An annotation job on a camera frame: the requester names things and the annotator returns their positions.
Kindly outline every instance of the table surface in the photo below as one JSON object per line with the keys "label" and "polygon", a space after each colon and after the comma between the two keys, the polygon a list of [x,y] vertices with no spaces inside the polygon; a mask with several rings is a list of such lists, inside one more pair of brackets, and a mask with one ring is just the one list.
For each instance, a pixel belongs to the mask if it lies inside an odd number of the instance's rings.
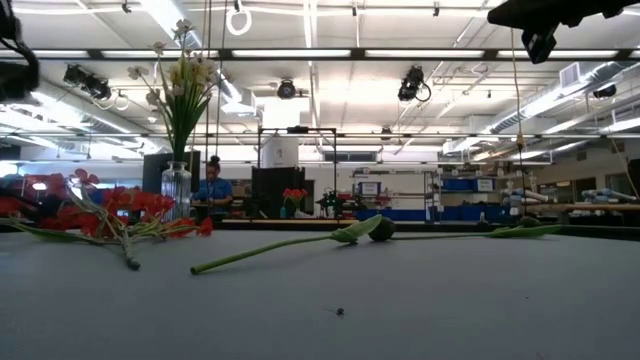
{"label": "table surface", "polygon": [[189,273],[309,235],[140,244],[139,272],[118,249],[6,235],[0,359],[640,358],[636,242],[326,241]]}

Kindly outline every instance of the blue shirt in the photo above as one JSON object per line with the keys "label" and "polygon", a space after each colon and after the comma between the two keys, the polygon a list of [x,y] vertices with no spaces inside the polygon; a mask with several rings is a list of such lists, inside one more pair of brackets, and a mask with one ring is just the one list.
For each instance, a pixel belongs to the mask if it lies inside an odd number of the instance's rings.
{"label": "blue shirt", "polygon": [[209,181],[208,186],[207,180],[201,180],[200,190],[193,194],[193,200],[207,201],[207,198],[222,200],[227,196],[233,196],[232,194],[231,183],[225,179],[216,178]]}

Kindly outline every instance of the green leaf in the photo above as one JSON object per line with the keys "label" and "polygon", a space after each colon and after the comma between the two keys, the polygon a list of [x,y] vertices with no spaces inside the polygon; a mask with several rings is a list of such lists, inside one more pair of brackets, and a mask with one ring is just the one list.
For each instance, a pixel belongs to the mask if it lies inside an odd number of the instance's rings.
{"label": "green leaf", "polygon": [[102,241],[99,240],[95,240],[93,238],[87,237],[87,236],[83,236],[83,235],[79,235],[79,234],[73,234],[73,233],[68,233],[65,231],[57,231],[57,230],[46,230],[46,229],[38,229],[38,228],[33,228],[31,226],[27,226],[24,224],[20,224],[18,222],[12,222],[7,224],[9,226],[12,226],[18,230],[22,230],[25,232],[28,232],[30,234],[39,236],[41,238],[43,238],[44,240],[48,240],[48,241],[53,241],[53,242],[77,242],[77,241],[84,241],[84,242],[88,242],[94,245],[104,245],[104,243]]}
{"label": "green leaf", "polygon": [[342,242],[342,243],[355,243],[361,236],[367,235],[372,232],[378,224],[382,221],[382,215],[378,214],[365,221],[360,221],[351,226],[338,229],[331,233],[330,239]]}
{"label": "green leaf", "polygon": [[518,226],[513,229],[496,229],[484,236],[488,238],[537,238],[558,232],[561,228],[562,225],[547,225],[534,228]]}

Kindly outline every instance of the wire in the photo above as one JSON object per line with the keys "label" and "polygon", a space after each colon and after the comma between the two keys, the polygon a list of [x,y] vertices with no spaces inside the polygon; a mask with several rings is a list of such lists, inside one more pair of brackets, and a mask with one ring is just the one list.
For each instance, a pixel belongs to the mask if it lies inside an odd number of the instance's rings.
{"label": "wire", "polygon": [[511,28],[511,57],[513,63],[513,81],[516,85],[516,102],[517,102],[517,116],[518,116],[518,137],[516,144],[518,145],[518,155],[520,157],[520,174],[522,175],[522,202],[524,207],[523,216],[527,215],[527,189],[525,186],[524,168],[522,167],[522,149],[524,148],[524,136],[522,135],[522,117],[520,114],[520,87],[518,86],[518,67],[516,63],[516,47],[514,41],[514,32]]}

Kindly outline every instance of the green stem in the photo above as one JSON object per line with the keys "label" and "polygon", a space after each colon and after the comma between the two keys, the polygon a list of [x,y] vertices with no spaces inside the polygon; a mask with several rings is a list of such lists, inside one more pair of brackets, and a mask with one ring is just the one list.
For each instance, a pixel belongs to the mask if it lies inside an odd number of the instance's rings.
{"label": "green stem", "polygon": [[255,249],[255,250],[245,251],[245,252],[240,253],[240,254],[228,256],[226,258],[223,258],[223,259],[220,259],[220,260],[216,260],[216,261],[210,262],[208,264],[202,264],[202,265],[194,266],[194,267],[191,268],[191,274],[197,275],[197,274],[199,274],[199,273],[201,273],[203,271],[211,270],[211,269],[216,268],[218,266],[222,266],[222,265],[230,264],[232,262],[240,261],[242,259],[246,259],[248,257],[256,256],[256,255],[265,253],[267,251],[275,250],[275,249],[278,249],[278,248],[281,248],[281,247],[285,247],[285,246],[289,246],[289,245],[296,245],[296,244],[305,244],[305,243],[316,242],[316,241],[327,240],[327,239],[329,239],[329,236],[324,235],[324,236],[313,237],[313,238],[308,238],[308,239],[282,241],[282,242],[271,244],[271,245],[268,245],[268,246],[264,246],[264,247],[261,247],[261,248]]}
{"label": "green stem", "polygon": [[471,233],[471,234],[458,234],[458,235],[428,235],[428,236],[400,236],[392,237],[391,240],[438,240],[438,239],[454,239],[454,238],[467,238],[467,237],[484,237],[489,233]]}

